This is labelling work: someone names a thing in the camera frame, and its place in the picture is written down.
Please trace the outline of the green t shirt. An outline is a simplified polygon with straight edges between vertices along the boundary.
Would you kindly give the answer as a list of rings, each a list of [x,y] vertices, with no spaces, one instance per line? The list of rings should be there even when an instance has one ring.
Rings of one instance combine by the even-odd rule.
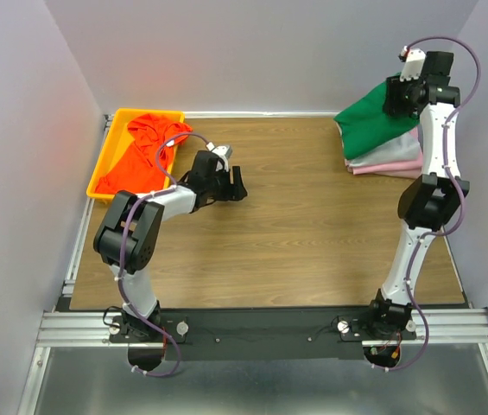
[[[363,156],[419,125],[416,115],[388,115],[383,110],[386,93],[383,81],[333,118],[340,130],[345,159]]]

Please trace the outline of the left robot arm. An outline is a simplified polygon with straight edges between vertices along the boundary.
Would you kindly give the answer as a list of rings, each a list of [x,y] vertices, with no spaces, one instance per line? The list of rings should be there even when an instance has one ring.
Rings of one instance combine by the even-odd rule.
[[[93,241],[124,301],[121,316],[108,324],[112,335],[140,342],[157,342],[164,336],[149,277],[161,224],[217,201],[241,201],[247,196],[241,169],[230,165],[231,153],[229,145],[200,150],[178,184],[144,196],[126,190],[114,196]]]

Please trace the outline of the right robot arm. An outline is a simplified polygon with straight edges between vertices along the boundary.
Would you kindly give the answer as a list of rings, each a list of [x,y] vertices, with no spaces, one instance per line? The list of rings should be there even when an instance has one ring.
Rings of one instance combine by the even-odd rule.
[[[402,193],[397,214],[402,230],[390,273],[364,318],[377,339],[403,332],[415,308],[415,286],[428,248],[455,212],[462,209],[470,184],[456,160],[455,126],[460,90],[450,84],[450,52],[406,47],[400,74],[386,80],[384,111],[391,117],[417,116],[423,138],[421,173]]]

